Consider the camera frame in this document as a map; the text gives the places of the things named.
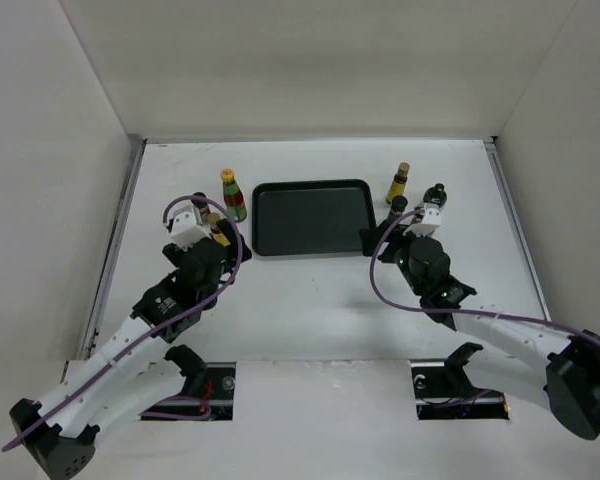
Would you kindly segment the black plastic tray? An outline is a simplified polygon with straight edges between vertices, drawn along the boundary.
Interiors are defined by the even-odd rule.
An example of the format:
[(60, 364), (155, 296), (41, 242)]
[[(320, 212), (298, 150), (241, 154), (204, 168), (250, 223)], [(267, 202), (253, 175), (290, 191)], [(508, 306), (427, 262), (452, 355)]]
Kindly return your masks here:
[(261, 183), (252, 192), (251, 246), (263, 257), (358, 254), (376, 226), (361, 179)]

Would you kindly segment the black label spice jar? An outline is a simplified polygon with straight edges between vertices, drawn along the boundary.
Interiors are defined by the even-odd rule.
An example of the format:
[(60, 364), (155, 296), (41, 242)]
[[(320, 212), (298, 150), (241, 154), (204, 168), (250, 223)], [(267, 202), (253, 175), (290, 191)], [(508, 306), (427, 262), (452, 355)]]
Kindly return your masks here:
[(390, 203), (386, 220), (391, 223), (402, 216), (407, 208), (408, 200), (402, 195), (396, 195)]

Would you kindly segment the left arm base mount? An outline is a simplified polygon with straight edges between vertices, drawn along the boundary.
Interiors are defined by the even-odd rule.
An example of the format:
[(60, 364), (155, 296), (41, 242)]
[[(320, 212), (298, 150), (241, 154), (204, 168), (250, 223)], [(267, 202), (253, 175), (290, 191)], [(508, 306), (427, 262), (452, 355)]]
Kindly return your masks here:
[(183, 381), (173, 394), (140, 415), (142, 421), (231, 421), (237, 365), (207, 363), (191, 348), (170, 348), (165, 360), (176, 366)]

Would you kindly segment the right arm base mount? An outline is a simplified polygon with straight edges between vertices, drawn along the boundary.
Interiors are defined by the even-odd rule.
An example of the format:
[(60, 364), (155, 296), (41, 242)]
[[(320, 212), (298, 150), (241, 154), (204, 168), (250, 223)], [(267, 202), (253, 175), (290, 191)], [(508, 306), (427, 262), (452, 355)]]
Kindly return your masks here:
[(509, 420), (505, 396), (473, 386), (463, 370), (469, 359), (482, 350), (482, 346), (469, 342), (445, 359), (410, 363), (419, 420)]

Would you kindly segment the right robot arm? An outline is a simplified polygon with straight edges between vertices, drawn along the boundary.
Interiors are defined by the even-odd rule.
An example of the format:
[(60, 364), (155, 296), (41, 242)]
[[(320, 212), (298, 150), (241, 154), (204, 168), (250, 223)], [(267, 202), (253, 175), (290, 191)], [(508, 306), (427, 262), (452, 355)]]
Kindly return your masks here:
[(395, 265), (419, 300), (415, 312), (470, 336), (444, 361), (444, 384), (463, 396), (499, 390), (552, 413), (585, 440), (600, 435), (600, 336), (543, 319), (507, 314), (479, 301), (477, 291), (450, 272), (442, 244), (399, 223), (360, 232), (364, 256)]

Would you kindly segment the white pepper grinder jar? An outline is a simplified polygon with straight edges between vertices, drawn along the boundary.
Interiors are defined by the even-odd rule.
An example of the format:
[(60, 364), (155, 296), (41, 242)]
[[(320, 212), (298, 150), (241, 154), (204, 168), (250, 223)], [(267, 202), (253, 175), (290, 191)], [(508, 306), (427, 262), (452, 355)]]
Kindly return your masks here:
[(435, 205), (439, 211), (442, 211), (447, 203), (447, 199), (448, 195), (444, 184), (436, 183), (435, 185), (429, 187), (425, 191), (422, 200), (418, 205), (418, 208), (422, 211), (422, 213), (418, 215), (418, 218), (423, 218), (424, 211), (428, 205)]

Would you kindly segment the green label sauce bottle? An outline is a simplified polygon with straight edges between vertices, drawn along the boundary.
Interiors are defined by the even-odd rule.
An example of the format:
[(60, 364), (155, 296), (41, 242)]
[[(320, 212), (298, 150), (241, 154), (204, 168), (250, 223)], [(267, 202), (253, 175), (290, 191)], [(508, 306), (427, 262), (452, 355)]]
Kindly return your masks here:
[(223, 199), (226, 210), (236, 222), (247, 218), (247, 208), (242, 190), (240, 189), (232, 169), (223, 169), (220, 173), (223, 189)]

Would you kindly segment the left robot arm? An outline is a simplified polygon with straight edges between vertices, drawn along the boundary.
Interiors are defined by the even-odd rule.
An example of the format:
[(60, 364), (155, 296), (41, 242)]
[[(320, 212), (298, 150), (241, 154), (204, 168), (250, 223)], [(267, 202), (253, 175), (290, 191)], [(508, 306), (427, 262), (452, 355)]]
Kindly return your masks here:
[(23, 445), (48, 478), (74, 478), (114, 426), (151, 416), (169, 397), (201, 393), (207, 364), (180, 337), (252, 257), (231, 221), (222, 220), (221, 231), (226, 245), (208, 235), (184, 248), (166, 245), (174, 271), (145, 291), (110, 339), (52, 391), (11, 408), (11, 444)]

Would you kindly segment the yellow label oil bottle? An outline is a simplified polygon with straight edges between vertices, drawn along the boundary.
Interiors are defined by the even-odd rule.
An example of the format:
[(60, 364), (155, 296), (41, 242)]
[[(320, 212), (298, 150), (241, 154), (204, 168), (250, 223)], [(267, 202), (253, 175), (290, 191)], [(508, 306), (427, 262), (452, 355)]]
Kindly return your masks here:
[(210, 229), (210, 233), (212, 238), (222, 245), (223, 247), (227, 247), (230, 245), (230, 241), (224, 235), (224, 233), (219, 228), (219, 222), (221, 221), (221, 217), (217, 213), (209, 213), (207, 215), (207, 223)]
[(398, 169), (393, 176), (391, 184), (389, 186), (388, 192), (385, 197), (385, 201), (388, 205), (390, 205), (393, 199), (396, 196), (401, 196), (404, 194), (406, 183), (408, 180), (408, 175), (410, 171), (410, 164), (407, 162), (401, 162), (398, 166)]

